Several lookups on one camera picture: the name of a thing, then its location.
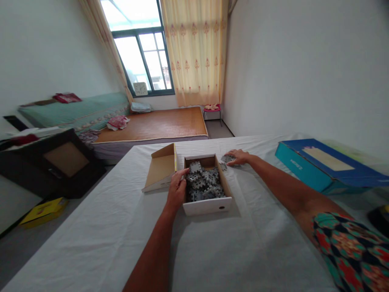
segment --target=yellow curtain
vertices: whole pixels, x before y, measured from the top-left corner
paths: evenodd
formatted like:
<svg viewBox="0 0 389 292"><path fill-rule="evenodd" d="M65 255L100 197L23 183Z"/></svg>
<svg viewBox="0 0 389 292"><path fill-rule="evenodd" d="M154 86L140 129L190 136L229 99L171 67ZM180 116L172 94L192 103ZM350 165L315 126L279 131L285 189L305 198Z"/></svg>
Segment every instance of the yellow curtain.
<svg viewBox="0 0 389 292"><path fill-rule="evenodd" d="M110 61L114 65L116 72L119 75L120 82L122 83L122 85L124 86L124 90L126 91L128 101L131 104L134 99L131 95L130 90L128 89L128 84L123 71L122 64L120 62L119 53L116 49L112 33L109 30L108 22L105 18L100 0L79 0L79 2L82 6L82 9L84 10L86 17L92 25L92 28L95 31L98 39L103 44Z"/></svg>
<svg viewBox="0 0 389 292"><path fill-rule="evenodd" d="M178 106L222 103L228 0L161 0Z"/></svg>

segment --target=white tablecloth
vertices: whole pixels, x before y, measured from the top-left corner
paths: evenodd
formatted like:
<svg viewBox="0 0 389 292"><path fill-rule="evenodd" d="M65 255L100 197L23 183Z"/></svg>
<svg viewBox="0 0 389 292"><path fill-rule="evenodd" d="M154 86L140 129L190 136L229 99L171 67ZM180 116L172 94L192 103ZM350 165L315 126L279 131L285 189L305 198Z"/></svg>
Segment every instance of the white tablecloth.
<svg viewBox="0 0 389 292"><path fill-rule="evenodd" d="M260 135L178 142L184 156L242 148L290 171L274 156L279 141ZM163 209L167 190L143 194L150 154L166 144L135 146L90 193L4 291L121 291ZM320 254L250 166L225 172L234 196L227 213L178 212L171 248L173 291L335 291ZM342 195L342 207L366 223L380 196Z"/></svg>

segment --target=floor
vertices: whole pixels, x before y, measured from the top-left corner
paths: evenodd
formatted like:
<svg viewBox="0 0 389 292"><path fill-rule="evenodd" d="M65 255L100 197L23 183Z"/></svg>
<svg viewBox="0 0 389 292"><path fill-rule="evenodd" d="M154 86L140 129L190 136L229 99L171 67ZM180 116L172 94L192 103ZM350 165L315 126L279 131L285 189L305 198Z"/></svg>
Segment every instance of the floor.
<svg viewBox="0 0 389 292"><path fill-rule="evenodd" d="M205 124L210 139L234 137L224 122L222 122L222 127L220 126L219 120L205 121ZM106 167L107 172L104 176L112 168L113 166ZM100 180L81 199L70 200L59 218L27 230L18 226L0 239L0 290L3 289L66 218L80 205Z"/></svg>

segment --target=chair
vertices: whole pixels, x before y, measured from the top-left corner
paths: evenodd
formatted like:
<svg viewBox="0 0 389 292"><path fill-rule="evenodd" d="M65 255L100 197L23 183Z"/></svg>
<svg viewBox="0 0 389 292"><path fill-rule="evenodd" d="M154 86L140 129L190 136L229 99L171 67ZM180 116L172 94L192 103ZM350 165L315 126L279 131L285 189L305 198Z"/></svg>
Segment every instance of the chair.
<svg viewBox="0 0 389 292"><path fill-rule="evenodd" d="M204 120L205 120L205 112L219 112L219 117L220 117L220 126L222 127L223 125L222 125L222 109L221 109L221 107L220 107L220 104L217 104L216 105L217 107L218 107L218 109L215 109L215 110L213 110L213 109L205 109L204 108L204 114L203 114L203 118L204 118Z"/></svg>

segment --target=patterned sleeve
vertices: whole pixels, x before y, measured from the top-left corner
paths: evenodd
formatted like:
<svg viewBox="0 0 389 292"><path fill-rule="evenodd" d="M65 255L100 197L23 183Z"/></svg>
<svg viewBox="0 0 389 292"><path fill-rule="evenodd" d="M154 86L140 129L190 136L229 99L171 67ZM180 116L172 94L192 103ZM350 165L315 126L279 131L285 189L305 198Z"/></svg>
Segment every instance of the patterned sleeve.
<svg viewBox="0 0 389 292"><path fill-rule="evenodd" d="M389 240L353 218L319 213L313 236L340 291L389 292Z"/></svg>

